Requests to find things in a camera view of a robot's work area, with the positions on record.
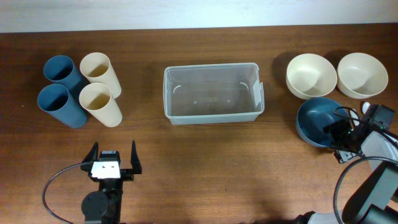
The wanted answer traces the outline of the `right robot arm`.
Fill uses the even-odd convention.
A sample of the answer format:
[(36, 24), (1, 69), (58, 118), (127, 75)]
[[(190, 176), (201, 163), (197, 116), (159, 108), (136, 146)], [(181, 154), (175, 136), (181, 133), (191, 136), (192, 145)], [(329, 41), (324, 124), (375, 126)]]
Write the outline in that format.
[[(333, 213), (308, 212), (294, 223), (397, 223), (397, 210), (389, 207), (397, 200), (397, 135), (389, 126), (394, 110), (384, 105), (363, 105), (364, 116), (326, 98), (306, 101), (299, 109), (296, 128), (300, 137), (314, 146), (335, 150), (344, 163), (348, 155), (358, 160), (340, 175), (333, 193)], [(371, 175), (338, 210), (338, 192), (344, 177), (354, 166), (373, 161)]]

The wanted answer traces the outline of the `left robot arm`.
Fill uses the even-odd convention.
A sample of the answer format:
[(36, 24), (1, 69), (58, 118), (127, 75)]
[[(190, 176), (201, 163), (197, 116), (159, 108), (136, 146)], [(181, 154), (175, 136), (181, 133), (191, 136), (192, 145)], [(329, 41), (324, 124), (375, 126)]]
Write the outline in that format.
[(89, 193), (81, 203), (85, 223), (119, 223), (123, 183), (132, 182), (135, 175), (142, 173), (142, 166), (137, 155), (136, 143), (131, 146), (131, 168), (120, 168), (121, 158), (118, 151), (98, 150), (95, 142), (89, 153), (82, 160), (81, 170), (99, 184), (98, 190)]

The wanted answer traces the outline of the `blue bowl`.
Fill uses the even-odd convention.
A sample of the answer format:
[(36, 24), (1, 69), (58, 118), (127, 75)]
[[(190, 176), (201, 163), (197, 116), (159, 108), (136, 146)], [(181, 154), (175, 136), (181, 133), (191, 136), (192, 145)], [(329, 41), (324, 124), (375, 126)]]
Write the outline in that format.
[(333, 113), (340, 106), (337, 101), (323, 97), (304, 102), (296, 117), (299, 136), (313, 146), (330, 147), (335, 136), (351, 131), (349, 121)]

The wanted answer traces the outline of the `cream cup front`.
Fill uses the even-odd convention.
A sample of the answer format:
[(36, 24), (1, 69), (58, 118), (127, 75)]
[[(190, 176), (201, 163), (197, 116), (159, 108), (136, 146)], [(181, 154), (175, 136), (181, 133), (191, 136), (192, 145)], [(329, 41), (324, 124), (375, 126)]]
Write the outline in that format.
[(91, 83), (85, 86), (80, 92), (79, 103), (106, 127), (116, 127), (123, 120), (121, 110), (105, 84)]

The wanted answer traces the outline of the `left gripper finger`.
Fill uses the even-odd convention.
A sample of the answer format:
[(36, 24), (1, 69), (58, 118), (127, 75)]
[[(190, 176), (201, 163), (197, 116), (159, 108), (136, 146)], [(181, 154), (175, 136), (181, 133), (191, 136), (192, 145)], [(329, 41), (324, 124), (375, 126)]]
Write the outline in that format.
[(132, 165), (132, 169), (133, 170), (142, 170), (141, 162), (140, 162), (139, 157), (137, 155), (137, 149), (136, 149), (136, 142), (135, 141), (132, 141), (130, 163)]
[(89, 153), (85, 156), (82, 162), (93, 162), (98, 159), (98, 142), (95, 142)]

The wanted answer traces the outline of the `cream bowl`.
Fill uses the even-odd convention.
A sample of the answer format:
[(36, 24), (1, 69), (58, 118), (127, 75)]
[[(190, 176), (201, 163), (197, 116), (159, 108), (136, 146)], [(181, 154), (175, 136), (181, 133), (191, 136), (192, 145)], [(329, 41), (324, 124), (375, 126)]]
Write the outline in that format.
[(286, 85), (296, 97), (309, 100), (331, 93), (338, 77), (334, 66), (317, 54), (294, 57), (286, 69)]
[(365, 99), (383, 92), (389, 82), (385, 66), (364, 53), (344, 56), (337, 68), (338, 89), (350, 98)]

